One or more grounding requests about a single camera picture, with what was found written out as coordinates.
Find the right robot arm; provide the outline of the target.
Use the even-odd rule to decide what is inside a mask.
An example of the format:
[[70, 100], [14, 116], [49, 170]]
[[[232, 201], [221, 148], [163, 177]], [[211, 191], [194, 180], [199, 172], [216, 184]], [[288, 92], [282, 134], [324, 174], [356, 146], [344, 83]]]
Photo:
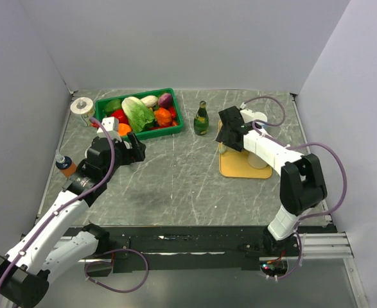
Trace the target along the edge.
[[255, 154], [280, 176], [281, 206], [262, 237], [264, 250], [269, 255], [279, 255], [296, 231], [298, 221], [328, 194], [320, 160], [314, 154], [303, 155], [280, 145], [257, 121], [245, 122], [238, 107], [218, 114], [222, 126], [216, 141], [233, 150]]

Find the green mug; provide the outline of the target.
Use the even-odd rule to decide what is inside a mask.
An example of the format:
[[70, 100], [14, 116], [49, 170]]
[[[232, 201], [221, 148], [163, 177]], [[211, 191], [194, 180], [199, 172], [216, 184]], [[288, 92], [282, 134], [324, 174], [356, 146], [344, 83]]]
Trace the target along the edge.
[[224, 154], [225, 152], [227, 151], [227, 146], [225, 146], [224, 144], [220, 143], [219, 144], [219, 154]]

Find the cream ribbed mug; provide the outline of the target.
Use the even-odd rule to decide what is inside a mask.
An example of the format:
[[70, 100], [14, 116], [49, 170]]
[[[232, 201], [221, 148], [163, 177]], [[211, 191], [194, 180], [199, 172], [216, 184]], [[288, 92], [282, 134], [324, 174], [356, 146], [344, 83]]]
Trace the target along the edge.
[[268, 166], [262, 158], [251, 152], [248, 155], [248, 163], [254, 169], [264, 169]]

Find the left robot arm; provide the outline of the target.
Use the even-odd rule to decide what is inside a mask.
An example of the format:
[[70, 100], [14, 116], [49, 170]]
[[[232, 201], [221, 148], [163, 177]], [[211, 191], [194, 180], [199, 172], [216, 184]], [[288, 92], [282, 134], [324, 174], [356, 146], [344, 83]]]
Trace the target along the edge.
[[38, 223], [4, 255], [0, 255], [0, 295], [19, 307], [35, 307], [49, 285], [74, 263], [90, 255], [102, 258], [110, 235], [95, 224], [56, 248], [71, 223], [106, 190], [120, 166], [145, 159], [146, 146], [134, 133], [125, 140], [99, 133], [76, 171], [67, 179], [54, 204]]

